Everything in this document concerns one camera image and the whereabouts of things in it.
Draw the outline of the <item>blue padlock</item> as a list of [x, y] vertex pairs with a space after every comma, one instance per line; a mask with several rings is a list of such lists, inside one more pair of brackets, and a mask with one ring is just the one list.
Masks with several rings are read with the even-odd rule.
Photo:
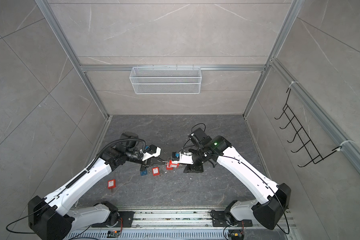
[[143, 170], [143, 171], [140, 172], [140, 175], [141, 175], [141, 176], [146, 176], [147, 174], [148, 174], [148, 170], [147, 170], [147, 169], [145, 169], [145, 170]]

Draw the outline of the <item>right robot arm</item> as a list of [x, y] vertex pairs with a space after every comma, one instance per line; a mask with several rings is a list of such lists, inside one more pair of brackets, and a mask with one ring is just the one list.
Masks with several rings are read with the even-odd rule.
[[285, 216], [291, 198], [291, 188], [272, 181], [249, 162], [224, 137], [211, 138], [199, 124], [192, 127], [188, 136], [193, 143], [188, 152], [179, 152], [180, 164], [185, 173], [203, 173], [204, 163], [221, 165], [230, 171], [253, 194], [253, 201], [232, 201], [218, 220], [236, 226], [244, 220], [256, 219], [263, 227], [274, 230]]

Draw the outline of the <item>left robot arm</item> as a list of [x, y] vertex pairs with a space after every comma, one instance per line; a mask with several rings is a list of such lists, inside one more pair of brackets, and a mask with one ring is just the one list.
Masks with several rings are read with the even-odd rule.
[[159, 147], [148, 146], [134, 133], [123, 133], [121, 139], [104, 146], [91, 163], [67, 183], [44, 198], [35, 196], [29, 201], [26, 219], [30, 234], [42, 240], [62, 240], [71, 231], [83, 227], [121, 224], [118, 208], [107, 201], [79, 210], [73, 206], [97, 182], [125, 162], [144, 165], [160, 154]]

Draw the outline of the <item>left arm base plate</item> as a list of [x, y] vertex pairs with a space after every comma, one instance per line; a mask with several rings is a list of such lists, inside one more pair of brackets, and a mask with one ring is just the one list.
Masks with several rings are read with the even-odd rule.
[[105, 223], [91, 225], [92, 228], [131, 228], [135, 212], [124, 211], [118, 212], [118, 216], [109, 217]]

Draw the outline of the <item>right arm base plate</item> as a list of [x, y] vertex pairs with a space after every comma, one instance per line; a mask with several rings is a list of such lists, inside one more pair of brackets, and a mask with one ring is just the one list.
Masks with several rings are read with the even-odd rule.
[[210, 216], [213, 221], [214, 227], [228, 227], [228, 226], [239, 226], [239, 227], [252, 227], [252, 220], [236, 220], [230, 213], [225, 211], [211, 210]]

